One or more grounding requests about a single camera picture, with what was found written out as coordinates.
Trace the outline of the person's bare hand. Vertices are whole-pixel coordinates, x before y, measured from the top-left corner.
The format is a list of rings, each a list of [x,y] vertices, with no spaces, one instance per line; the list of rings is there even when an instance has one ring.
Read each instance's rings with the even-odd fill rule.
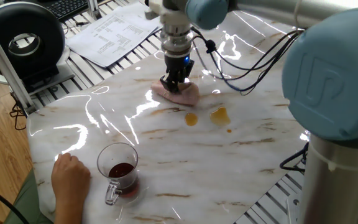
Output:
[[[84,203],[90,189],[91,173],[76,156],[59,154],[51,180],[57,204]]]

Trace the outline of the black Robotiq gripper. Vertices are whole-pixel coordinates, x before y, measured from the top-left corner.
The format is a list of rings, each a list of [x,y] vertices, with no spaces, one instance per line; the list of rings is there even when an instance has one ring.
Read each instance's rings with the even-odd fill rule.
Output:
[[[170,93],[183,92],[188,89],[193,82],[188,78],[195,61],[189,55],[184,57],[169,57],[165,56],[166,72],[168,74],[160,78],[160,83]],[[171,72],[180,72],[184,78],[182,82],[177,82],[175,75]]]

